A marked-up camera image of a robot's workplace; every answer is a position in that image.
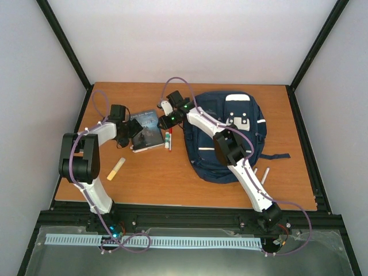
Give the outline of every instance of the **wooden tabletop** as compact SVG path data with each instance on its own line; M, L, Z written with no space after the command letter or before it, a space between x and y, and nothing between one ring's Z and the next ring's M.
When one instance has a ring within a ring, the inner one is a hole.
M132 113L156 107L163 83L103 83L94 89L103 90L110 104L127 106ZM257 176L261 179L270 167L264 188L278 200L293 201L307 210L316 210L311 183L306 170L292 110L284 86L273 85L213 85L193 84L196 94L213 90L240 90L253 95L267 121L264 154L288 152L290 159L259 159ZM183 83L170 83L166 95L179 90L183 97L190 92ZM100 94L95 95L96 105L104 114L106 104ZM158 116L163 113L157 109ZM80 128L91 127L101 118L94 110L91 99ZM133 153L129 147L116 148L115 141L100 147L100 179L107 194L116 203L182 205L220 208L251 209L252 205L239 182L214 184L201 180L192 169L181 128L172 130L172 152L163 146ZM118 160L126 159L112 181L106 179ZM62 179L56 200L85 201L80 191ZM295 209L281 205L282 209Z

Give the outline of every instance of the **navy blue backpack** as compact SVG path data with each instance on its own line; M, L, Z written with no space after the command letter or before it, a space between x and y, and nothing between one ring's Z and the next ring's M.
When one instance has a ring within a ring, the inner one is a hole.
M267 135L266 120L254 98L241 91L212 91L195 97L198 106L207 114L220 122L234 123L241 133L245 134L254 147L254 154L249 159L254 166L258 158L289 158L289 154L262 155ZM190 163L198 176L208 182L236 182L235 175L217 160L214 153L213 140L196 126L183 122L185 146ZM244 140L244 147L250 152L250 146Z

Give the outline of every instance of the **book cover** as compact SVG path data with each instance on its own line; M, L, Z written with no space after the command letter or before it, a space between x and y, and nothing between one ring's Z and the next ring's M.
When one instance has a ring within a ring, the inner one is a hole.
M159 119L155 109L132 114L131 119L136 119L143 127L143 130L132 139L133 152L164 144L161 129L157 126Z

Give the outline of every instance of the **white backdrop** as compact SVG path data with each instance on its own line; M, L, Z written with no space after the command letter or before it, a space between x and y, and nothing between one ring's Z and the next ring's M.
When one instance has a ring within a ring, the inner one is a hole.
M86 90L36 1L0 1L0 275L17 275Z
M368 275L368 2L350 1L296 96L334 213Z
M50 0L90 81L290 84L336 0Z

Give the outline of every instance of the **black aluminum frame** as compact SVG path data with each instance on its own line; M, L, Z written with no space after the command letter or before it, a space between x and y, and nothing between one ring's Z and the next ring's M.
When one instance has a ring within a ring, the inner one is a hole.
M90 84L88 78L78 62L78 59L64 34L62 27L53 13L47 0L36 0L46 19L48 20L57 39L62 45L66 55L72 63L80 81L86 88L86 96L83 101L83 106L80 110L78 120L74 131L78 131L82 118L84 116L88 101L93 90L93 85ZM301 148L303 151L306 167L308 170L313 193L316 197L317 211L308 212L312 221L313 229L336 229L339 230L343 243L349 257L353 272L355 275L362 275L358 266L357 259L352 249L348 234L341 215L331 214L331 207L328 203L328 198L324 190L323 182L316 163L315 156L305 129L302 115L299 109L295 91L302 81L309 66L312 64L323 42L326 40L334 24L338 20L342 11L348 4L348 0L337 0L325 24L323 25L319 35L313 43L310 51L304 59L300 69L290 85L286 86L287 94L290 101L290 107L293 112L297 132L299 135ZM55 189L58 190L60 179ZM30 239L28 249L23 258L18 276L25 275L26 268L33 251L34 243L37 239L39 229L43 225L50 226L86 226L90 231L98 231L103 233L104 229L101 224L96 221L95 215L91 214L90 208L85 202L65 202L55 201L55 194L51 202L49 210L41 211L39 219L34 228ZM170 206L151 206L151 205L126 205L117 204L120 213L124 216L126 230L135 232L141 229L150 227L169 227L169 228L222 228L229 229L238 233L250 233L259 237L269 237L264 233L254 231L246 224L241 227L241 222L246 222L247 219L254 215L253 210L244 209L216 209L216 208L187 208L187 207L170 207ZM308 229L307 221L304 215L298 211L283 211L294 229Z

